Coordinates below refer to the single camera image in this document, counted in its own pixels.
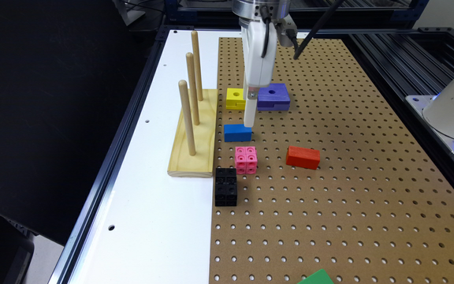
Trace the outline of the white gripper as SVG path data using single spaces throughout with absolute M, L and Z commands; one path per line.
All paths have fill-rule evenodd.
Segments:
M 245 109 L 244 126 L 253 127 L 257 111 L 258 89 L 270 85 L 277 51 L 277 31 L 269 26 L 269 39 L 266 44 L 266 25 L 261 21 L 250 21 L 242 27 L 244 55 Z

